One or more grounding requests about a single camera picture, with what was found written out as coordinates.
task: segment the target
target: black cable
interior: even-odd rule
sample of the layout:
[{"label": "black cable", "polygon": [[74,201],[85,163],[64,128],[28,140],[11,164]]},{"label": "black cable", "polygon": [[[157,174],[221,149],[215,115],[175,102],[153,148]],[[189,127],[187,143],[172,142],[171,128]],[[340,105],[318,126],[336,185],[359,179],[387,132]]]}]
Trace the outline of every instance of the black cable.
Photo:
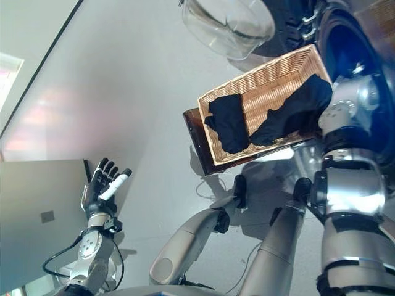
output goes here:
[{"label": "black cable", "polygon": [[104,288],[103,288],[103,290],[104,290],[105,292],[110,292],[111,289],[110,289],[109,283],[108,283],[108,282],[104,282],[104,283],[106,284],[107,290],[104,290]]},{"label": "black cable", "polygon": [[57,273],[55,271],[47,269],[47,264],[49,262],[51,262],[53,259],[55,259],[56,257],[62,255],[63,253],[69,251],[70,249],[74,248],[81,240],[82,240],[82,236],[79,235],[70,246],[61,250],[60,252],[57,252],[55,255],[53,255],[53,256],[49,257],[47,260],[45,260],[45,262],[42,265],[43,271],[45,271],[46,273],[51,274],[53,276],[59,276],[61,278],[69,278],[70,276],[68,276],[66,274]]},{"label": "black cable", "polygon": [[120,258],[120,260],[121,260],[121,264],[122,264],[122,272],[121,272],[121,277],[120,277],[120,279],[119,279],[119,282],[118,282],[118,284],[115,286],[115,288],[113,289],[113,291],[115,291],[115,290],[117,290],[118,289],[118,287],[119,287],[119,285],[121,284],[121,282],[122,282],[122,279],[123,279],[123,274],[125,273],[125,263],[123,262],[123,258],[122,258],[122,254],[121,254],[121,251],[119,250],[119,248],[118,248],[118,245],[114,242],[114,240],[112,239],[111,240],[112,241],[112,243],[114,244],[114,246],[115,246],[115,248],[117,249],[117,251],[118,251],[118,254],[119,254],[119,258]]}]

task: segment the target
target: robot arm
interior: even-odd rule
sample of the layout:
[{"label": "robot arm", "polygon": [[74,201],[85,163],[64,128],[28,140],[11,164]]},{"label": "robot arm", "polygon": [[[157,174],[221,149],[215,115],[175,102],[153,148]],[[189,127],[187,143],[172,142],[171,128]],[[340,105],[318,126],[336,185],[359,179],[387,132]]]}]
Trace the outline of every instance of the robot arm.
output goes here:
[{"label": "robot arm", "polygon": [[118,168],[104,158],[94,171],[91,182],[85,186],[81,207],[85,211],[88,226],[80,234],[78,260],[70,273],[67,287],[58,295],[96,294],[106,281],[109,258],[114,250],[114,234],[122,230],[122,223],[114,216],[117,206],[114,193],[131,175],[126,169],[117,174]]},{"label": "robot arm", "polygon": [[235,196],[219,200],[187,222],[170,238],[149,270],[151,284],[180,284],[185,273],[202,252],[212,232],[228,231],[236,207],[245,204],[246,181],[235,178]]},{"label": "robot arm", "polygon": [[395,295],[395,246],[385,233],[393,223],[383,216],[386,185],[370,140],[378,98],[372,76],[343,81],[319,121],[325,155],[307,206],[325,227],[321,295]]}]

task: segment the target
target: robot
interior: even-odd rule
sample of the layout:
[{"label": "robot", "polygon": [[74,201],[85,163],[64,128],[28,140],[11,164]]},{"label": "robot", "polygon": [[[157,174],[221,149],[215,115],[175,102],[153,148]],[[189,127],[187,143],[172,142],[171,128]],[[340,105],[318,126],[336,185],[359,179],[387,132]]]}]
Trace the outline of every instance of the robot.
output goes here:
[{"label": "robot", "polygon": [[[285,2],[266,1],[276,25],[281,26],[281,22],[276,20],[280,17],[276,11],[280,9],[275,5]],[[239,295],[289,294],[297,239],[306,210],[311,211],[325,229],[322,273],[317,278],[320,295],[395,295],[395,222],[383,214],[390,187],[385,174],[393,172],[394,150],[390,143],[394,126],[386,125],[386,130],[380,133],[380,127],[384,126],[382,118],[376,117],[379,113],[376,111],[381,109],[381,115],[387,114],[389,122],[393,122],[394,90],[388,86],[393,85],[390,83],[394,77],[393,67],[381,63],[392,57],[384,46],[373,50],[361,33],[358,22],[363,26],[367,24],[362,20],[363,10],[353,13],[349,7],[358,8],[362,1],[307,2],[312,17],[301,18],[303,26],[297,27],[301,37],[286,36],[282,40],[278,36],[274,41],[291,49],[315,43],[335,81],[332,100],[318,122],[324,146],[322,168],[314,180],[298,180],[294,199],[273,213],[270,231],[259,245]],[[374,1],[366,2],[375,7]],[[391,1],[382,2],[388,9],[392,7]],[[351,14],[358,22],[349,17]],[[372,32],[368,32],[370,39],[374,37]],[[262,55],[271,56],[274,41],[273,46],[260,49]],[[375,51],[380,52],[381,60],[373,54]],[[381,135],[390,138],[388,145],[380,142]],[[115,217],[114,193],[131,171],[126,169],[115,176],[118,169],[113,167],[114,163],[105,158],[96,168],[92,182],[85,187],[81,207],[86,212],[88,225],[73,243],[81,242],[78,261],[58,295],[94,295],[105,284],[107,275],[112,272],[109,270],[114,268],[109,258],[117,246],[112,239],[122,230],[122,223]],[[113,289],[109,295],[224,295],[188,282],[185,273],[198,259],[211,233],[226,233],[235,209],[248,203],[245,193],[245,179],[237,176],[233,196],[218,200],[195,214],[165,244],[151,266],[150,286]],[[67,249],[47,260],[44,270],[59,276],[49,271],[46,264]]]},{"label": "robot", "polygon": [[[319,119],[325,147],[322,169],[313,182],[299,179],[294,199],[273,214],[239,295],[289,294],[306,209],[325,228],[322,274],[317,279],[320,295],[395,295],[395,222],[383,214],[388,193],[368,133],[372,123],[367,118],[378,96],[380,88],[372,75],[335,83],[332,100]],[[102,160],[85,186],[81,207],[88,226],[75,243],[81,241],[69,283],[58,295],[94,295],[105,283],[112,238],[122,230],[113,195],[131,175],[126,169],[114,176],[118,168],[113,165]],[[109,295],[224,295],[188,282],[185,273],[210,234],[225,233],[235,208],[246,202],[245,179],[239,175],[233,196],[195,214],[170,238],[151,266],[150,286]]]}]

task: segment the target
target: dark fabric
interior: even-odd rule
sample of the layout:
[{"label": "dark fabric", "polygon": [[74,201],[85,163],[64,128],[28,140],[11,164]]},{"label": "dark fabric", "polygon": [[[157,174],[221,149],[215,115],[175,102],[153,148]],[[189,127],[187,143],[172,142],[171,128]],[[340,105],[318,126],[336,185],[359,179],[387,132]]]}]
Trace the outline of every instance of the dark fabric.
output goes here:
[{"label": "dark fabric", "polygon": [[212,116],[204,123],[217,132],[222,149],[234,154],[243,151],[249,145],[240,94],[219,97],[209,103]]},{"label": "dark fabric", "polygon": [[290,133],[318,131],[318,119],[331,101],[332,87],[312,75],[277,110],[269,109],[267,119],[251,135],[255,145],[271,146],[273,141]]}]

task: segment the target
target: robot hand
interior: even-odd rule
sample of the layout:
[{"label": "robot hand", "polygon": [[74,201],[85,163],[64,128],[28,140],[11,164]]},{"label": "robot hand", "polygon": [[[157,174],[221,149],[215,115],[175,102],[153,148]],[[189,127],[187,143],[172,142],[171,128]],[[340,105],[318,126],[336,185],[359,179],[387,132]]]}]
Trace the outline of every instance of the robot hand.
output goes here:
[{"label": "robot hand", "polygon": [[121,174],[114,162],[109,162],[107,158],[102,159],[93,173],[91,182],[85,185],[81,199],[81,208],[90,216],[91,212],[97,212],[98,208],[106,208],[105,212],[113,215],[117,211],[114,204],[114,193],[123,182],[131,175],[129,168]]}]

